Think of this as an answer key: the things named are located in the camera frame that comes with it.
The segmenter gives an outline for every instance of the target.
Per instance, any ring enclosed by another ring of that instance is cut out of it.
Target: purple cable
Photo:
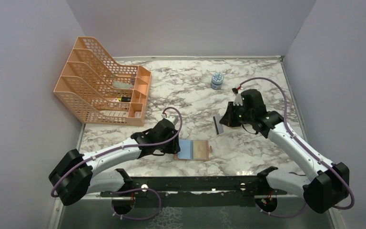
[[[284,126],[286,128],[286,130],[288,131],[288,133],[290,134],[291,137],[293,137],[293,139],[309,154],[311,155],[315,160],[320,161],[320,158],[318,156],[316,156],[304,143],[301,142],[301,140],[298,139],[297,136],[294,135],[294,133],[290,130],[290,127],[288,126],[287,123],[287,109],[288,109],[288,104],[287,104],[287,96],[284,93],[284,90],[273,80],[268,79],[268,78],[264,78],[264,77],[255,77],[255,78],[251,78],[251,79],[247,79],[245,81],[243,81],[242,83],[240,83],[239,85],[242,86],[242,84],[249,82],[251,80],[267,80],[269,82],[271,82],[272,84],[274,84],[281,92],[281,94],[283,95],[284,98]],[[326,162],[322,161],[321,162],[322,165],[324,165],[327,169],[329,169],[336,177],[337,179],[340,180],[340,182],[346,187],[347,191],[350,193],[350,199],[351,202],[349,204],[349,206],[346,207],[339,207],[339,206],[333,206],[334,208],[337,209],[342,209],[342,210],[346,210],[346,209],[350,209],[354,206],[354,194],[350,188],[350,186],[346,183],[346,181],[341,178],[341,176],[331,167],[329,166]],[[304,211],[304,209],[302,209],[300,212],[297,213],[297,215],[300,215],[302,212]]]
[[[163,110],[163,112],[162,112],[162,114],[164,114],[165,113],[165,111],[167,111],[167,110],[169,110],[169,109],[172,109],[172,110],[175,110],[176,112],[177,112],[177,114],[179,115],[179,118],[180,118],[180,127],[179,127],[179,129],[177,130],[177,132],[175,133],[175,135],[173,136],[173,137],[171,137],[171,138],[169,138],[168,140],[166,140],[166,141],[163,141],[163,142],[159,142],[159,143],[152,143],[152,144],[134,144],[134,145],[125,145],[124,146],[124,148],[129,148],[129,147],[141,147],[141,146],[159,146],[159,145],[163,145],[163,144],[166,144],[166,143],[168,143],[168,142],[170,142],[170,141],[172,141],[174,138],[176,138],[178,135],[179,135],[179,133],[180,133],[180,130],[182,129],[182,126],[183,126],[183,118],[182,118],[182,114],[176,109],[176,108],[174,108],[174,107],[166,107],[164,110]],[[104,151],[103,153],[100,153],[100,154],[98,154],[98,155],[96,155],[96,157],[101,157],[101,156],[103,156],[103,155],[105,155],[105,154],[108,154],[108,153],[111,153],[111,152],[113,152],[113,151],[116,151],[116,150],[119,150],[119,149],[121,149],[122,147],[121,146],[119,146],[119,147],[116,147],[116,148],[113,148],[113,149],[109,149],[109,150],[106,150],[106,151]],[[81,162],[79,162],[77,165],[75,165],[74,167],[72,167],[70,170],[68,170],[68,172],[66,172],[63,176],[61,176],[61,178],[57,181],[57,183],[55,183],[55,185],[54,185],[54,187],[52,188],[52,190],[51,190],[51,196],[52,197],[58,197],[58,194],[56,195],[56,194],[54,194],[54,192],[55,192],[55,190],[57,190],[57,188],[58,188],[58,186],[60,185],[60,183],[69,175],[69,174],[71,174],[74,170],[76,170],[77,168],[79,168],[81,165],[83,165],[83,164],[85,164],[86,162],[89,162],[89,161],[91,161],[91,160],[93,160],[93,158],[92,157],[89,157],[89,158],[87,158],[87,159],[85,159],[85,160],[83,160],[83,161],[81,161]]]
[[[114,210],[114,205],[112,204],[112,211],[113,211],[113,214],[120,217],[120,219],[132,219],[132,220],[138,220],[138,221],[143,221],[143,220],[147,220],[147,219],[152,219],[153,217],[157,216],[159,214],[159,212],[161,212],[161,209],[162,209],[162,200],[161,200],[161,197],[159,196],[159,194],[151,189],[151,188],[136,188],[136,189],[131,189],[131,190],[127,190],[127,191],[122,191],[122,192],[111,192],[112,194],[125,194],[125,193],[130,193],[130,192],[135,192],[135,191],[143,191],[143,190],[148,190],[148,191],[151,191],[153,193],[155,193],[156,197],[158,198],[159,200],[159,205],[158,205],[158,210],[153,213],[151,216],[148,216],[148,217],[144,217],[144,218],[136,218],[136,217],[130,217],[130,216],[124,216],[124,215],[119,215],[117,214],[117,212]]]

